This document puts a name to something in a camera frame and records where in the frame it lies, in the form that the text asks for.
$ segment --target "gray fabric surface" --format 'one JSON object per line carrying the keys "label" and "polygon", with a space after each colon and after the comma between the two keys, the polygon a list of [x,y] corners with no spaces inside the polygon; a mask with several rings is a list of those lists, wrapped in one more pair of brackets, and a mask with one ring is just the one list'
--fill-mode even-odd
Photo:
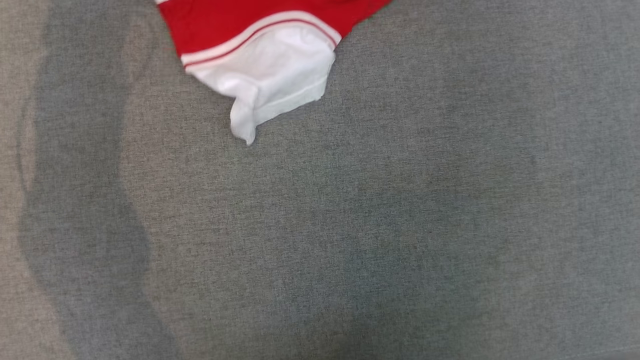
{"label": "gray fabric surface", "polygon": [[0,2],[0,359],[637,359],[640,2],[395,0],[245,147],[151,1]]}

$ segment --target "white fabric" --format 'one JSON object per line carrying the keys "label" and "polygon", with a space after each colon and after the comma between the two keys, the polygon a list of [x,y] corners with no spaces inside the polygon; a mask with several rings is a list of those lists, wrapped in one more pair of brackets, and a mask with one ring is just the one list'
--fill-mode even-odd
{"label": "white fabric", "polygon": [[189,72],[213,90],[236,98],[231,131],[250,145],[256,126],[322,97],[334,59],[326,35],[313,26],[292,23],[261,34],[225,61]]}

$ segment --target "garment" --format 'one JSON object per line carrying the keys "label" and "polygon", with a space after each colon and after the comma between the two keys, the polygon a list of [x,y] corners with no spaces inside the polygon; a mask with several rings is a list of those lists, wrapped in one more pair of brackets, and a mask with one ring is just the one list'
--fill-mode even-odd
{"label": "garment", "polygon": [[231,130],[255,127],[324,94],[333,50],[390,0],[156,0],[187,73],[235,97]]}

